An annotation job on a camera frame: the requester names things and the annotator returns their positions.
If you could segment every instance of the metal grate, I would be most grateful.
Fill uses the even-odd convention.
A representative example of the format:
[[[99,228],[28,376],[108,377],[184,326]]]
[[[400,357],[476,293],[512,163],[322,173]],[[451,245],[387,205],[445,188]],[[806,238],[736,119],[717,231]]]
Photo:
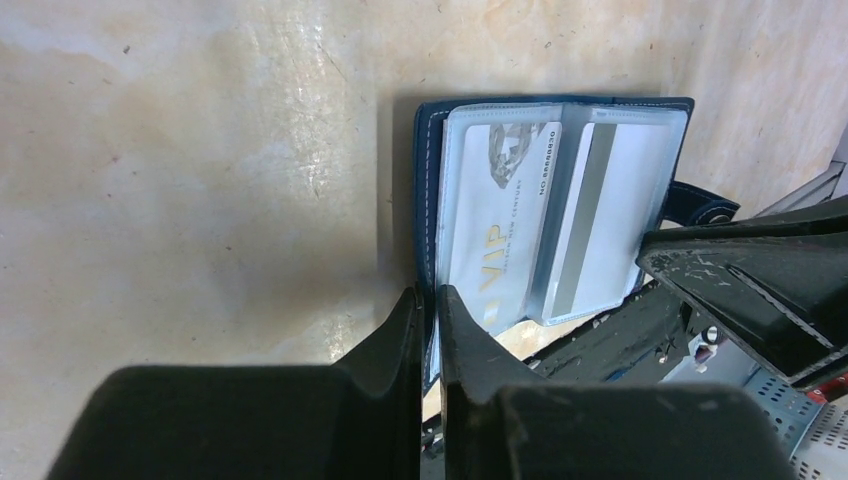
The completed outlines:
[[[821,407],[764,369],[748,380],[745,391],[762,407],[781,447],[791,456]]]
[[[837,480],[848,472],[848,413],[825,405],[790,464],[801,480]]]

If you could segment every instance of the wallet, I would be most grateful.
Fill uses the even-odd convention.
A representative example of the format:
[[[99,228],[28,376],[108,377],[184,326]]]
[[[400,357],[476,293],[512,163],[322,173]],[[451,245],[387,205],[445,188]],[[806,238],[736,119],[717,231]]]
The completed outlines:
[[[497,335],[617,307],[641,286],[642,236],[739,205],[673,180],[691,98],[526,95],[422,104],[414,238],[424,297],[424,389],[440,365],[435,291],[456,287]]]

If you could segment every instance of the marble surface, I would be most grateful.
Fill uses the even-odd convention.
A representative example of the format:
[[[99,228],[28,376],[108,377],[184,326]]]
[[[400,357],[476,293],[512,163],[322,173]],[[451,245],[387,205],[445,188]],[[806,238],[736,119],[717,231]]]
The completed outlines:
[[[6,0],[0,478],[42,476],[123,365],[328,362],[372,331],[414,278],[421,101],[692,96],[678,178],[749,215],[830,160],[846,24],[838,0]]]

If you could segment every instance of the card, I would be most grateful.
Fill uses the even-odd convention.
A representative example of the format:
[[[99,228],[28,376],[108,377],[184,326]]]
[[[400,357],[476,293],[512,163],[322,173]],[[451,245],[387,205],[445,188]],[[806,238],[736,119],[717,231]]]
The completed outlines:
[[[560,122],[468,127],[448,281],[492,334],[525,318]]]
[[[579,137],[555,254],[545,260],[550,274],[536,276],[527,305],[542,324],[613,308],[634,287],[642,235],[658,221],[685,126],[682,114],[667,112],[597,109],[590,118],[597,121]]]

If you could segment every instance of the blue leather wallet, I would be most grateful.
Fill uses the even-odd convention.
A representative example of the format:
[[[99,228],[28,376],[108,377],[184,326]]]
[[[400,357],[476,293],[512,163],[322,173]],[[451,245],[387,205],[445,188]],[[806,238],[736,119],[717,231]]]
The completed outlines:
[[[690,98],[639,98],[612,96],[582,96],[582,95],[523,95],[507,97],[481,97],[468,99],[452,99],[428,102],[422,104],[415,117],[413,161],[414,161],[414,238],[418,282],[425,301],[425,391],[438,378],[439,365],[433,361],[439,358],[438,329],[435,321],[435,289],[439,285],[436,276],[436,242],[438,227],[438,208],[440,198],[440,175],[442,172],[443,144],[445,140],[445,123],[448,116],[460,107],[473,105],[538,105],[564,104],[586,105],[593,107],[632,107],[647,109],[664,109],[685,113],[686,127],[694,108]],[[658,218],[656,228],[663,219],[680,225],[705,225],[716,221],[726,221],[733,217],[739,205],[722,198],[714,193],[688,185],[671,181],[665,191],[662,213]]]

